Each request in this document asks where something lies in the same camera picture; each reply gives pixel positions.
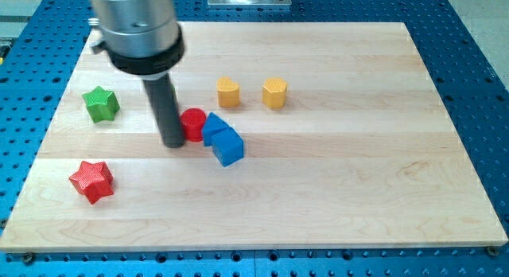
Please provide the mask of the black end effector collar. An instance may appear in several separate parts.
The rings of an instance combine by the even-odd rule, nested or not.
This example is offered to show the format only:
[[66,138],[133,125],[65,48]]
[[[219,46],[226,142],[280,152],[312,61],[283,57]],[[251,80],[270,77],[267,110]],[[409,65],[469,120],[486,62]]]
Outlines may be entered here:
[[176,42],[165,51],[151,57],[125,57],[113,50],[107,49],[111,63],[120,71],[136,76],[149,76],[169,71],[185,54],[185,43],[178,25]]

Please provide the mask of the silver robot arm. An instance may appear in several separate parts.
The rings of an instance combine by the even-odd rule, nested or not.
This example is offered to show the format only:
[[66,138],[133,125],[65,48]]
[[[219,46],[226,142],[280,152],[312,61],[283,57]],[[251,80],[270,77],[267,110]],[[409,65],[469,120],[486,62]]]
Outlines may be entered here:
[[106,51],[120,71],[142,82],[161,140],[184,145],[175,88],[169,70],[185,53],[173,0],[89,0],[102,37],[95,50]]

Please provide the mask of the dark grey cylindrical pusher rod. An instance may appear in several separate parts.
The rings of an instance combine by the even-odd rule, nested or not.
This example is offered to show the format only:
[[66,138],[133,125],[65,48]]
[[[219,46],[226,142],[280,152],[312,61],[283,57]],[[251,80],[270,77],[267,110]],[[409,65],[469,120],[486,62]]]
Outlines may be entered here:
[[156,80],[143,80],[162,143],[168,148],[185,144],[175,88],[166,73]]

